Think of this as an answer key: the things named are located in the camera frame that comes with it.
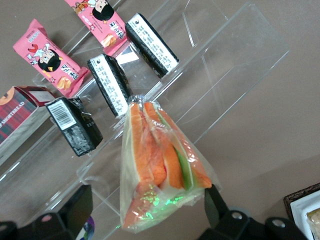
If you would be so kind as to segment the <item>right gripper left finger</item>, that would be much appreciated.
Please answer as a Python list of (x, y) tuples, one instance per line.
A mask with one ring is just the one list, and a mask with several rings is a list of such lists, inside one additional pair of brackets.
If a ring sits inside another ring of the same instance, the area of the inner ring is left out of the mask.
[(93, 210), (92, 187), (82, 185), (57, 212), (48, 212), (33, 223), (37, 240), (74, 240)]

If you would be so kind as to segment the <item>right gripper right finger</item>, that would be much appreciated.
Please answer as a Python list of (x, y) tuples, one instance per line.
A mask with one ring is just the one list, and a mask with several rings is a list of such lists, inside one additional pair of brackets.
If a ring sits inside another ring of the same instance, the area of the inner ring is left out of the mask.
[(210, 225), (204, 232), (208, 240), (246, 240), (249, 217), (234, 209), (229, 209), (213, 184), (204, 190), (204, 209)]

